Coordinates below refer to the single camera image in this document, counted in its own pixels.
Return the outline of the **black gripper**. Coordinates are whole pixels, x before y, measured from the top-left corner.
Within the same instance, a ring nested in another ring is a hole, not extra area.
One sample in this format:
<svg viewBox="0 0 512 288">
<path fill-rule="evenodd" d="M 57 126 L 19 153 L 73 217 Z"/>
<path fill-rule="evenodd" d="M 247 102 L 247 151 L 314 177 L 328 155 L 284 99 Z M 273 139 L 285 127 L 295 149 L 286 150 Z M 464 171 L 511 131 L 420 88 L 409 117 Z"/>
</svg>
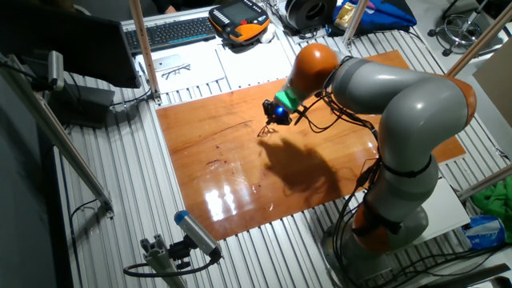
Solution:
<svg viewBox="0 0 512 288">
<path fill-rule="evenodd" d="M 264 115 L 266 116 L 266 124 L 269 125 L 274 121 L 278 126 L 289 126 L 292 123 L 289 112 L 283 107 L 266 99 L 263 104 Z"/>
</svg>

